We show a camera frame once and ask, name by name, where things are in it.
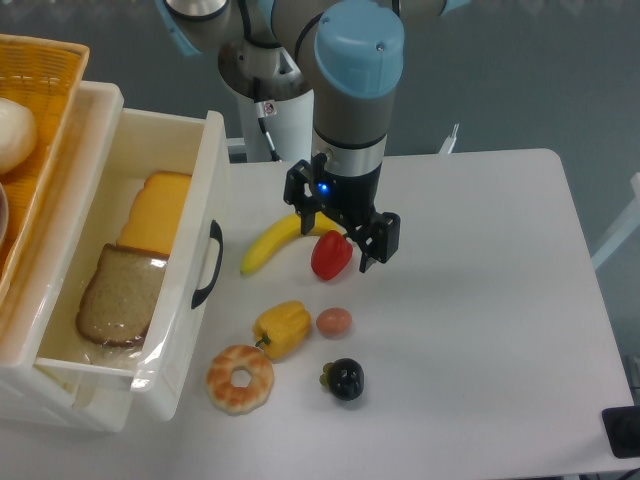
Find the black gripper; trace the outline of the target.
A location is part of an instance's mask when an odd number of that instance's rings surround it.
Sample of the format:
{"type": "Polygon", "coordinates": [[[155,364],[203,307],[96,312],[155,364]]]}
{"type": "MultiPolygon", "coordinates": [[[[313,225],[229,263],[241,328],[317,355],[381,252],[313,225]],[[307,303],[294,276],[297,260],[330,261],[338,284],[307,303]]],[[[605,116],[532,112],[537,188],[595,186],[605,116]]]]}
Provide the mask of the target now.
{"type": "Polygon", "coordinates": [[[387,262],[398,250],[401,218],[379,212],[375,197],[381,169],[361,176],[340,176],[328,170],[326,158],[301,160],[286,174],[283,200],[300,217],[300,232],[308,235],[318,212],[342,226],[361,251],[359,272],[374,262],[387,262]]]}

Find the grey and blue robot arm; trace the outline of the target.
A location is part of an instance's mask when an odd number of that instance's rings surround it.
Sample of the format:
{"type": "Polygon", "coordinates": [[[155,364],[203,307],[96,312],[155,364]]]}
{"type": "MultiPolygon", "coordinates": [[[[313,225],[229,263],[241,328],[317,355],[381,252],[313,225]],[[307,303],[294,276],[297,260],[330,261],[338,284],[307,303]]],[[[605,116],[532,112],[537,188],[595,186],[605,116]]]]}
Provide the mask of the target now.
{"type": "Polygon", "coordinates": [[[374,201],[395,92],[404,65],[405,24],[445,15],[453,1],[162,1],[179,38],[199,51],[238,45],[239,72],[257,102],[284,57],[314,94],[311,150],[287,173],[284,200],[311,231],[317,213],[341,225],[360,266],[397,251],[400,219],[374,201]]]}

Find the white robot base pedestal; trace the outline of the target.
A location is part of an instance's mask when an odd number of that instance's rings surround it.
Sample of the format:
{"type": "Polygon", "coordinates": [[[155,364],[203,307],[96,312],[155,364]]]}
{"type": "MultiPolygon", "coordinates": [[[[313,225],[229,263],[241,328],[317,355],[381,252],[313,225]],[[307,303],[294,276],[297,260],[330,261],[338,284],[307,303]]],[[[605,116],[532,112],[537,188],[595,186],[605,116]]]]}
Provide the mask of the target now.
{"type": "Polygon", "coordinates": [[[310,157],[314,94],[284,48],[226,44],[218,70],[235,97],[249,162],[310,157]]]}

